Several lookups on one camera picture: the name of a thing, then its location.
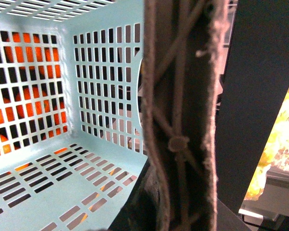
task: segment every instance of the laundry basket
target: laundry basket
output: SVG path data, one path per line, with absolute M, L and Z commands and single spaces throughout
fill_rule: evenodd
M 145 162 L 140 0 L 0 0 L 0 231 L 108 228 Z

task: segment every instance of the plastic basket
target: plastic basket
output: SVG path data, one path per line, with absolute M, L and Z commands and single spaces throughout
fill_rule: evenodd
M 109 227 L 147 159 L 142 32 L 140 0 L 0 0 L 0 230 Z

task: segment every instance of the basket bottom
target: basket bottom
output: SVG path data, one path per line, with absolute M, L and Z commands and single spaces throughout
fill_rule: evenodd
M 108 228 L 145 161 L 107 142 L 98 147 L 82 138 L 57 142 L 0 172 L 0 231 Z

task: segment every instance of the knot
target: knot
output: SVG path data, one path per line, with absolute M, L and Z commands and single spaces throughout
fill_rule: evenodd
M 189 138 L 186 136 L 173 136 L 169 139 L 168 149 L 173 152 L 181 152 L 187 148 L 187 143 L 189 142 Z

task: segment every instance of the dark panel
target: dark panel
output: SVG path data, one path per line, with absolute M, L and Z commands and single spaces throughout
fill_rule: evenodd
M 289 87 L 289 0 L 240 0 L 216 127 L 219 199 L 237 213 Z

